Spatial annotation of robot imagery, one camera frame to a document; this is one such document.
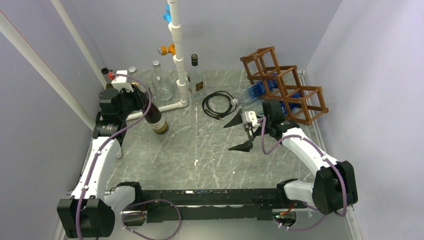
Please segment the green wine bottle silver foil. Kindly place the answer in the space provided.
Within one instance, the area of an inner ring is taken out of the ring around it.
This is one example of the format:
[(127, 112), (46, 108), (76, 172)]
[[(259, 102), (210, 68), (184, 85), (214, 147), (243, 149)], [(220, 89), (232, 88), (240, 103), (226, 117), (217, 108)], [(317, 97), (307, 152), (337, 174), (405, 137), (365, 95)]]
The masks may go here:
[(103, 75), (103, 77), (104, 77), (104, 80), (105, 80), (105, 82), (106, 82), (106, 84), (105, 84), (105, 89), (110, 89), (110, 88), (114, 88), (113, 87), (113, 85), (112, 85), (112, 79), (110, 78), (110, 73), (112, 73), (113, 72), (113, 70), (111, 70), (111, 69), (108, 69), (107, 67), (104, 67), (104, 68), (102, 68), (101, 70), (100, 70), (100, 72), (102, 73), (102, 75)]

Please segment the clear bottle white cap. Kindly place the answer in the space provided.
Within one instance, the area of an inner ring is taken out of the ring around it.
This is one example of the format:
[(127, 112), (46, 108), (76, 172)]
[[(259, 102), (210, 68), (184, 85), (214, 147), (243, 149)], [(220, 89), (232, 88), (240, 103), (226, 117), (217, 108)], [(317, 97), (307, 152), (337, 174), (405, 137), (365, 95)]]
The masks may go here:
[(133, 76), (134, 74), (136, 74), (136, 73), (137, 73), (137, 68), (136, 68), (135, 66), (130, 66), (130, 67), (127, 69), (127, 72), (128, 72), (128, 74), (129, 74), (129, 75)]

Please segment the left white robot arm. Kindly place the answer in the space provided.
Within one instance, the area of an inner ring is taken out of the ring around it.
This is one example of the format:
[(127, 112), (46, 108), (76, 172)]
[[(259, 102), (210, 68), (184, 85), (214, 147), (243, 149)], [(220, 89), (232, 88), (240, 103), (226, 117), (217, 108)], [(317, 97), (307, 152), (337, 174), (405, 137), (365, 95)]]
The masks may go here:
[(143, 205), (139, 182), (121, 182), (109, 195), (105, 192), (113, 161), (122, 155), (127, 117), (145, 107), (145, 99), (146, 94), (135, 86), (131, 90), (111, 87), (99, 94), (100, 110), (85, 169), (70, 197), (60, 199), (57, 205), (59, 219), (69, 239), (107, 238), (122, 210), (126, 207), (137, 210)]

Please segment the clear bottle green label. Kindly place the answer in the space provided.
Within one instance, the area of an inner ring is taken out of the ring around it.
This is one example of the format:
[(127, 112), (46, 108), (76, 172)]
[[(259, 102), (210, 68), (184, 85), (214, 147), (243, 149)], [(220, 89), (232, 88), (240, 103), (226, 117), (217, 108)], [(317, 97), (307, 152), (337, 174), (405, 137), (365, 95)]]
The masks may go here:
[(168, 101), (173, 97), (173, 92), (168, 79), (163, 75), (161, 63), (159, 60), (154, 60), (152, 85), (155, 91), (155, 96), (160, 101)]

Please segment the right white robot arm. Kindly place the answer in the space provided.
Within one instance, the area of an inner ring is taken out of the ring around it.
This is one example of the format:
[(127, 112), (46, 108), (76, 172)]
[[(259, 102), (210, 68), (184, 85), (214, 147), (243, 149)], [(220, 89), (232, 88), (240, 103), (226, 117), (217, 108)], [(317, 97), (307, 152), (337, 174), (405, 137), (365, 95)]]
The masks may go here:
[(247, 134), (246, 142), (230, 150), (249, 152), (256, 137), (260, 138), (265, 155), (283, 145), (307, 166), (314, 182), (292, 178), (279, 183), (276, 203), (282, 208), (289, 207), (294, 201), (309, 203), (323, 215), (335, 213), (344, 217), (348, 207), (358, 201), (353, 165), (330, 156), (307, 137), (295, 121), (285, 116), (278, 100), (263, 101), (262, 110), (263, 117), (258, 117), (255, 111), (239, 110), (224, 125), (225, 128), (242, 125)]

